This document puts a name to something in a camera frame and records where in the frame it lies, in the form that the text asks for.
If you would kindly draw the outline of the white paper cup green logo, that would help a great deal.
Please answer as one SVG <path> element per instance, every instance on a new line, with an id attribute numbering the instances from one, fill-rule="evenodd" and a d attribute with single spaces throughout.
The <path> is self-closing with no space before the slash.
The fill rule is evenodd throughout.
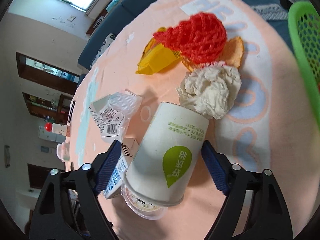
<path id="1" fill-rule="evenodd" d="M 182 106 L 162 102 L 124 174 L 124 184 L 158 206 L 183 200 L 209 120 Z"/>

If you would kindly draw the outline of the red mesh net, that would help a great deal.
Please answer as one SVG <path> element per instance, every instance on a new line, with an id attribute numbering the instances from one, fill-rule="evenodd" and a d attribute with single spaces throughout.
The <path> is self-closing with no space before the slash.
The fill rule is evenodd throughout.
<path id="1" fill-rule="evenodd" d="M 179 51 L 194 64 L 215 61 L 227 42 L 227 32 L 215 14 L 200 12 L 175 27 L 153 34 L 166 48 Z"/>

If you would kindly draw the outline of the yellow snack wrapper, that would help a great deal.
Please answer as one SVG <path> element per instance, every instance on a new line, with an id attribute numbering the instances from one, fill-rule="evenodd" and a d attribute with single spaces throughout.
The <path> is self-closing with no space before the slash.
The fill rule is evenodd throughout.
<path id="1" fill-rule="evenodd" d="M 137 64 L 136 74 L 153 75 L 178 63 L 180 58 L 179 51 L 165 48 L 161 42 L 152 37 L 143 50 L 142 57 Z"/>

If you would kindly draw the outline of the white paper ball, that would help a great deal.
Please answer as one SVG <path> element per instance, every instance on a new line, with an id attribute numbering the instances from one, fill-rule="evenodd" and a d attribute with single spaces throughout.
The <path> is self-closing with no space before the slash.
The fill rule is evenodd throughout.
<path id="1" fill-rule="evenodd" d="M 220 120 L 232 109 L 240 88 L 238 69 L 218 62 L 187 74 L 177 93 L 181 106 Z"/>

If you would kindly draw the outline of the crushed white plastic carton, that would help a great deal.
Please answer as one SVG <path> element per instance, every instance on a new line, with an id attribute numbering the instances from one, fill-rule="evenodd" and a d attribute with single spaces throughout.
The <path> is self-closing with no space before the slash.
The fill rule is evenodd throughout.
<path id="1" fill-rule="evenodd" d="M 143 98 L 129 91 L 116 92 L 89 105 L 91 116 L 106 143 L 123 141 L 130 120 L 137 113 Z"/>

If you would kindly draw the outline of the white bottle red cap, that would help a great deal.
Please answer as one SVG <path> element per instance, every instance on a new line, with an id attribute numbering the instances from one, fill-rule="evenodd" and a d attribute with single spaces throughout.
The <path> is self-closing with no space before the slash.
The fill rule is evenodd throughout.
<path id="1" fill-rule="evenodd" d="M 65 137 L 70 137 L 71 135 L 71 127 L 68 125 L 47 122 L 45 124 L 45 129 L 48 132 L 53 132 L 55 134 L 63 135 Z"/>

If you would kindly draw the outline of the black remote control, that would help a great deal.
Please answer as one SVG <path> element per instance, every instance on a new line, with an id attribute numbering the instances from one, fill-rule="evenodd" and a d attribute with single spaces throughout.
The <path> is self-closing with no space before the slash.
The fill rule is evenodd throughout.
<path id="1" fill-rule="evenodd" d="M 75 106 L 75 100 L 72 101 L 71 108 L 70 108 L 69 115 L 68 115 L 67 124 L 71 124 L 72 115 L 73 115 L 73 111 L 74 111 L 74 106 Z"/>

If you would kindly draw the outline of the blue sofa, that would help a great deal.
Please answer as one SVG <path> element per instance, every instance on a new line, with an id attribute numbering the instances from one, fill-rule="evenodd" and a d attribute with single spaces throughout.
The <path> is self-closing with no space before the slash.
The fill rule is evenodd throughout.
<path id="1" fill-rule="evenodd" d="M 80 57 L 78 67 L 84 77 L 97 58 L 108 48 L 106 39 L 109 34 L 117 36 L 139 14 L 157 0 L 120 0 L 110 9 L 99 27 L 93 32 Z M 287 13 L 290 0 L 242 0 L 267 21 L 281 36 L 289 48 L 292 42 L 287 26 Z"/>

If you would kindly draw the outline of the orange peel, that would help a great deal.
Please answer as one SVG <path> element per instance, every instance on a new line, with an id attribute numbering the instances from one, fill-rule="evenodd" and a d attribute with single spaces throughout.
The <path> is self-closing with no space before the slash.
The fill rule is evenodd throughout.
<path id="1" fill-rule="evenodd" d="M 244 41 L 240 36 L 236 36 L 228 40 L 224 46 L 223 51 L 220 53 L 217 59 L 213 62 L 195 64 L 185 56 L 182 57 L 183 65 L 190 71 L 193 72 L 195 69 L 210 66 L 211 64 L 222 61 L 224 64 L 230 67 L 239 69 L 242 64 L 245 48 Z"/>

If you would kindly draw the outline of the small blue white milk carton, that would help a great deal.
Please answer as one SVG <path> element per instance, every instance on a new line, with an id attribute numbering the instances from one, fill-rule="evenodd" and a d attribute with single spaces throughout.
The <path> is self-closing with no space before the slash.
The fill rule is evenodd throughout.
<path id="1" fill-rule="evenodd" d="M 139 144 L 136 139 L 124 138 L 121 143 L 120 158 L 114 168 L 111 178 L 103 191 L 103 196 L 106 199 L 114 198 L 121 192 L 121 184 L 124 178 L 124 173 L 131 164 L 139 149 Z"/>

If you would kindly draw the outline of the clear plastic lid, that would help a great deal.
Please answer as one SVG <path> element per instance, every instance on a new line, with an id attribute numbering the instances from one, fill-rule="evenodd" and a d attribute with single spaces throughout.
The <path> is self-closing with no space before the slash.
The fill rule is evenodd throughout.
<path id="1" fill-rule="evenodd" d="M 144 200 L 132 192 L 124 183 L 121 185 L 121 195 L 128 207 L 137 215 L 148 220 L 159 220 L 166 213 L 168 208 L 157 206 Z"/>

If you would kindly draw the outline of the small patterned cushion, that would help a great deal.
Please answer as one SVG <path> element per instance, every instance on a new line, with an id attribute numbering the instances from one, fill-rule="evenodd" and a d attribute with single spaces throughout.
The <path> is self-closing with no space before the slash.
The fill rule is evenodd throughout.
<path id="1" fill-rule="evenodd" d="M 101 57 L 101 55 L 103 55 L 104 51 L 107 50 L 107 48 L 111 45 L 111 43 L 114 42 L 114 40 L 116 39 L 116 36 L 114 34 L 108 34 L 105 39 L 102 42 L 101 47 L 99 48 L 95 58 L 93 59 L 92 63 L 91 63 L 91 67 L 93 66 L 93 64 L 95 64 L 95 62 L 97 61 L 97 59 L 99 59 L 99 57 Z"/>

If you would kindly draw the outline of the green plastic basket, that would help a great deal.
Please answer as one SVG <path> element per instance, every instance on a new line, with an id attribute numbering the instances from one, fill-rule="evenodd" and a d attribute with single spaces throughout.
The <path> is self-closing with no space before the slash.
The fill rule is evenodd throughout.
<path id="1" fill-rule="evenodd" d="M 291 5 L 287 21 L 298 67 L 319 122 L 319 14 L 310 2 L 299 1 Z"/>

